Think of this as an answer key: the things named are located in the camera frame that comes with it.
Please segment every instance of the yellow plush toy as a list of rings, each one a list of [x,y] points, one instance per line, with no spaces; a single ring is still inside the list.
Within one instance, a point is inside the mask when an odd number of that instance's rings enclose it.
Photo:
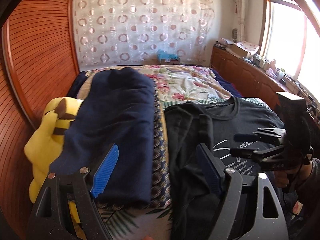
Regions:
[[[77,115],[82,100],[75,98],[52,99],[44,110],[41,124],[24,147],[32,163],[33,181],[29,187],[32,203],[36,201],[41,186],[49,172],[50,164],[60,156],[64,143],[64,132]],[[71,212],[77,222],[76,208],[71,203]]]

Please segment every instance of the person's hand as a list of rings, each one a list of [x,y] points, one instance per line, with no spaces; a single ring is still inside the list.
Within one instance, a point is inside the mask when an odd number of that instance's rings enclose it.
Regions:
[[[289,184],[288,174],[296,174],[299,171],[299,168],[288,171],[274,171],[276,177],[276,186],[279,188],[285,188]],[[312,161],[310,165],[302,165],[300,172],[298,174],[297,186],[301,185],[307,178],[309,178],[312,171]]]

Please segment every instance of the sheer patterned curtain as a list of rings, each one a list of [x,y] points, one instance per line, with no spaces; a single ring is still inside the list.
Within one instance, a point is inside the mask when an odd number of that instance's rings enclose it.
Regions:
[[[212,0],[74,0],[73,6],[81,69],[152,64],[159,49],[202,63],[214,19]]]
[[[236,0],[237,18],[238,18],[238,33],[237,33],[238,41],[246,40],[245,17],[248,11],[248,3],[249,3],[249,0]]]

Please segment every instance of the black t-shirt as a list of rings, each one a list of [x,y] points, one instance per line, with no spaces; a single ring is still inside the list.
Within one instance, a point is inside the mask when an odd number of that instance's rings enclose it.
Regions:
[[[167,108],[169,172],[173,207],[172,240],[206,239],[219,199],[209,190],[196,159],[196,147],[205,143],[226,166],[255,176],[252,160],[231,157],[230,148],[268,149],[266,143],[236,143],[235,134],[258,128],[283,128],[278,116],[264,106],[231,97],[214,104],[185,103]]]
[[[235,134],[251,134],[258,128],[284,128],[278,116],[264,106],[231,97],[222,103],[197,105],[212,119],[213,143],[211,152],[219,157],[227,167],[240,174],[256,176],[260,167],[252,160],[230,156],[230,148],[266,150],[273,147],[263,142],[235,142]]]

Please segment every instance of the box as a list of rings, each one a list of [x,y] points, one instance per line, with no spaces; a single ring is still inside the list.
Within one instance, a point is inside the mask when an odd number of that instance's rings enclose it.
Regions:
[[[232,45],[232,44],[235,44],[233,41],[231,40],[228,40],[228,39],[225,39],[225,38],[219,38],[218,39],[218,42],[222,45],[225,45],[226,47]]]
[[[232,44],[230,49],[240,57],[250,58],[258,51],[259,45],[255,45],[247,41],[241,41],[236,44]]]

